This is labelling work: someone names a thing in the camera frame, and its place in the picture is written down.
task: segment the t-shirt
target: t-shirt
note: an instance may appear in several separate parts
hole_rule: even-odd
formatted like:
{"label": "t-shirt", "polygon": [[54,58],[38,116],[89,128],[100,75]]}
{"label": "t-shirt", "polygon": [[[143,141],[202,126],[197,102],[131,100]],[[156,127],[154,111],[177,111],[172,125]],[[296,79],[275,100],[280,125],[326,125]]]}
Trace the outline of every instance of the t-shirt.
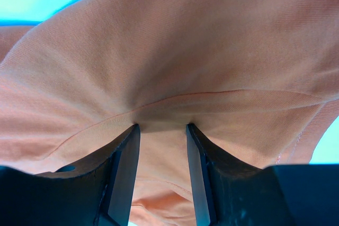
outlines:
{"label": "t-shirt", "polygon": [[185,128],[264,168],[339,115],[338,0],[81,0],[0,28],[0,165],[55,171],[141,128],[130,221],[196,225]]}

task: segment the fabric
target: fabric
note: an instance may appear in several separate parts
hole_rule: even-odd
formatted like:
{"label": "fabric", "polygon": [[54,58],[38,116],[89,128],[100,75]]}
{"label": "fabric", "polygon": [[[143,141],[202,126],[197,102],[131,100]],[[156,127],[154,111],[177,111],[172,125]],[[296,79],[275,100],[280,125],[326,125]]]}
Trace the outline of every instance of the fabric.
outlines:
{"label": "fabric", "polygon": [[196,225],[185,125],[257,167],[339,115],[338,0],[81,0],[0,29],[0,165],[55,171],[138,123],[130,221]]}

